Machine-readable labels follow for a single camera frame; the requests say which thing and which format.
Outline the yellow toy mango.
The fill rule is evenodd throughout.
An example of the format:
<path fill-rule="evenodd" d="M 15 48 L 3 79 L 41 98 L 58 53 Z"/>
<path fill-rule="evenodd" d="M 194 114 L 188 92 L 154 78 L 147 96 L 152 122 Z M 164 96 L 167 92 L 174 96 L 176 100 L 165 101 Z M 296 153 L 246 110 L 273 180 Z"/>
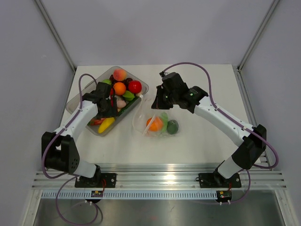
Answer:
<path fill-rule="evenodd" d="M 115 121 L 114 117 L 106 118 L 98 128 L 98 134 L 105 132 Z"/>

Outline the light green toy starfruit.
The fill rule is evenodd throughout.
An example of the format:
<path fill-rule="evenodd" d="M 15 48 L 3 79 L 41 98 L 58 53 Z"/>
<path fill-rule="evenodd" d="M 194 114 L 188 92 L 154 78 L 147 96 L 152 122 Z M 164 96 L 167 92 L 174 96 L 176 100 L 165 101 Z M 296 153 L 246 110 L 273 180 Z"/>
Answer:
<path fill-rule="evenodd" d="M 160 115 L 160 119 L 162 120 L 163 122 L 163 127 L 161 129 L 161 133 L 165 133 L 166 130 L 167 130 L 167 124 L 168 124 L 168 114 L 166 112 L 163 112 L 161 115 Z"/>

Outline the clear zip top bag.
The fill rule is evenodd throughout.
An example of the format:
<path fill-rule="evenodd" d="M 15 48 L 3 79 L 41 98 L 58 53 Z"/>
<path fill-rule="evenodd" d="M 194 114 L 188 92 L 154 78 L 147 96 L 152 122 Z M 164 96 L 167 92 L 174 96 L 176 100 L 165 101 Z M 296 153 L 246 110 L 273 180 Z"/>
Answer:
<path fill-rule="evenodd" d="M 171 114 L 169 110 L 157 110 L 152 109 L 151 105 L 154 102 L 153 98 L 144 97 L 140 95 L 139 98 L 141 102 L 136 110 L 132 126 L 133 128 L 145 137 L 171 137 L 175 136 L 180 132 L 180 124 L 176 117 Z M 168 114 L 168 124 L 165 133 L 148 131 L 148 127 L 151 125 L 155 117 L 160 117 L 160 115 L 166 112 Z"/>

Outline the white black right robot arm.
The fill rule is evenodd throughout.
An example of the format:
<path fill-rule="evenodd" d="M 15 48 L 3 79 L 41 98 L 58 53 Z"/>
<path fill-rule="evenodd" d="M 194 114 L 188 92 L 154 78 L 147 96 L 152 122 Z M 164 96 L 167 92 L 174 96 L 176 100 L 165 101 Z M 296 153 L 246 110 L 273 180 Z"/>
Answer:
<path fill-rule="evenodd" d="M 186 109 L 212 123 L 228 136 L 238 147 L 213 172 L 214 183 L 225 186 L 230 178 L 241 170 L 249 170 L 266 149 L 266 129 L 259 125 L 240 122 L 232 115 L 225 116 L 221 109 L 214 106 L 206 91 L 198 86 L 189 88 L 178 73 L 161 74 L 162 84 L 152 104 L 153 109 L 169 110 L 174 105 Z"/>

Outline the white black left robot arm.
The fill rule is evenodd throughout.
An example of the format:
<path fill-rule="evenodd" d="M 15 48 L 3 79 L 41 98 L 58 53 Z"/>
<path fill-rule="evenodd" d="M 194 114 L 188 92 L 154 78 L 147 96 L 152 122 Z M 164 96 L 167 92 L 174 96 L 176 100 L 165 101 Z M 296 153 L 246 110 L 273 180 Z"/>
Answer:
<path fill-rule="evenodd" d="M 111 118 L 118 115 L 117 99 L 109 84 L 98 82 L 95 90 L 80 95 L 79 104 L 69 119 L 54 132 L 42 135 L 42 169 L 46 177 L 46 168 L 70 175 L 85 177 L 90 187 L 100 185 L 101 175 L 97 166 L 81 160 L 76 147 L 80 134 L 94 117 Z"/>

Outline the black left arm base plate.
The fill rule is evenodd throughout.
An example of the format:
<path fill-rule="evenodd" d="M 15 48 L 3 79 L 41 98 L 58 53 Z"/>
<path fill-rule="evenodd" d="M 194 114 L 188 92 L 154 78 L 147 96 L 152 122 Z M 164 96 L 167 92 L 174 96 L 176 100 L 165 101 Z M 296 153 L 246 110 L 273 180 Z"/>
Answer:
<path fill-rule="evenodd" d="M 115 188 L 116 173 L 100 173 L 92 178 L 80 176 L 79 180 L 75 181 L 76 188 Z"/>

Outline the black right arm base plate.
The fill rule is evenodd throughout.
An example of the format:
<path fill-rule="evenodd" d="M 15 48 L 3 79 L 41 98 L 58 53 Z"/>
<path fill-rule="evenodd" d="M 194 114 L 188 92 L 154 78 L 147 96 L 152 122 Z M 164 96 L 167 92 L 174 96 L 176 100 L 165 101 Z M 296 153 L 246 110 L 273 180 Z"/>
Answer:
<path fill-rule="evenodd" d="M 200 188 L 241 188 L 240 176 L 238 173 L 226 179 L 217 172 L 199 173 L 196 177 Z"/>

